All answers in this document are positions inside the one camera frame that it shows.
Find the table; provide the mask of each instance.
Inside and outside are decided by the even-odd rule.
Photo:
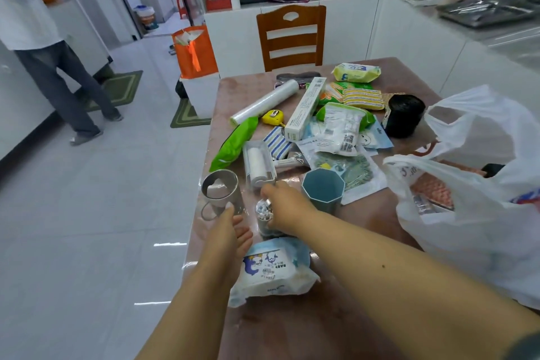
[[[426,105],[435,104],[440,97],[395,57],[362,61],[364,64],[380,66],[381,76],[372,84],[383,93],[405,92],[421,98]],[[334,66],[313,67],[323,77],[334,79]],[[212,118],[210,139],[201,182],[208,174],[213,157],[233,128],[229,117],[253,103],[274,88],[275,76],[279,71],[246,76],[229,77],[221,80],[217,103]],[[288,98],[278,108],[287,120],[300,101],[302,92]],[[259,124],[253,140],[261,140],[272,127]],[[394,139],[395,147],[380,151],[373,159],[380,164],[382,159],[393,154],[407,154],[433,140],[432,132],[419,125],[413,137]],[[245,171],[242,157],[230,169],[239,177],[242,196],[246,206],[244,221],[257,234],[257,220],[253,208],[260,197],[245,188]],[[299,174],[306,169],[294,169],[278,174],[291,185],[299,186]],[[191,238],[187,249],[185,275],[197,263],[211,222],[200,218],[205,202],[199,193]],[[354,225],[368,228],[397,241],[418,247],[414,239],[399,225],[395,206],[397,198],[388,189],[342,206],[338,216]],[[237,309],[228,309],[225,329],[221,340],[220,360],[342,360],[342,359],[403,359],[395,345],[382,334],[362,308],[335,280],[318,256],[312,253],[311,268],[321,277],[321,282],[305,295],[252,297],[247,304]]]

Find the gray pants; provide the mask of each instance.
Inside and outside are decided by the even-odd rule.
[[[119,112],[112,105],[110,98],[88,74],[83,63],[66,42],[61,41],[38,50],[15,50],[15,54],[39,90],[78,135],[91,137],[99,132],[99,128],[88,116],[77,97],[69,91],[64,79],[56,72],[57,67],[85,89],[90,98],[101,107],[106,118],[118,117]]]

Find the forearm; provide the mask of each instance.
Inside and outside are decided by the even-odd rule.
[[[230,289],[195,267],[172,299],[136,360],[215,360],[219,353]]]
[[[411,358],[499,358],[540,330],[527,309],[382,235],[319,212],[298,235]]]

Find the person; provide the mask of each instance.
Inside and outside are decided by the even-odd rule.
[[[279,181],[269,226],[319,255],[375,323],[411,359],[528,360],[540,356],[540,317],[413,247],[320,212]],[[136,360],[214,360],[230,288],[253,234],[227,209]]]
[[[100,106],[107,120],[123,119],[79,57],[60,37],[42,0],[0,0],[0,12],[0,40],[8,50],[15,52],[45,98],[76,132],[71,145],[83,144],[103,132],[71,94],[64,79],[58,75],[57,67],[81,85]]]

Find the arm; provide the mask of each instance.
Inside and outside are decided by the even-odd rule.
[[[218,358],[225,313],[243,256],[252,244],[249,228],[227,209],[208,234],[193,273],[165,311],[136,360]]]
[[[306,242],[412,359],[503,358],[540,317],[427,254],[317,211],[279,182],[263,187],[275,227]]]

